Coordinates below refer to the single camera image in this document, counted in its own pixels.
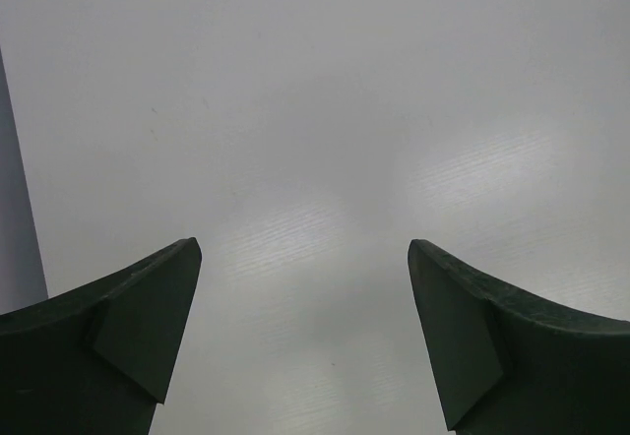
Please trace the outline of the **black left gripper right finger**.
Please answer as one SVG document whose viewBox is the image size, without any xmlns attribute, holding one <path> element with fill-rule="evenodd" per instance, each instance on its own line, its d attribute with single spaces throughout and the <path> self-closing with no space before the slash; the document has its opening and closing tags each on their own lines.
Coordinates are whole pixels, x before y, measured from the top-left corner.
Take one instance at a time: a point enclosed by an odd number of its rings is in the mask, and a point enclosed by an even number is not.
<svg viewBox="0 0 630 435">
<path fill-rule="evenodd" d="M 628 432 L 626 321 L 537 296 L 424 239 L 408 265 L 448 430 Z"/>
</svg>

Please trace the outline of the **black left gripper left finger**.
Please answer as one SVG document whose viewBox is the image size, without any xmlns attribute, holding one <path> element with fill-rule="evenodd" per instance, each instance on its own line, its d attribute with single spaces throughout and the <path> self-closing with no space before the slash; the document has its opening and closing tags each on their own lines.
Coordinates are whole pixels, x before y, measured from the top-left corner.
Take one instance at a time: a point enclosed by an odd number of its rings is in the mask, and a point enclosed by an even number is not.
<svg viewBox="0 0 630 435">
<path fill-rule="evenodd" d="M 2 315 L 2 433 L 149 433 L 200 270 L 197 239 L 180 239 L 121 271 Z"/>
</svg>

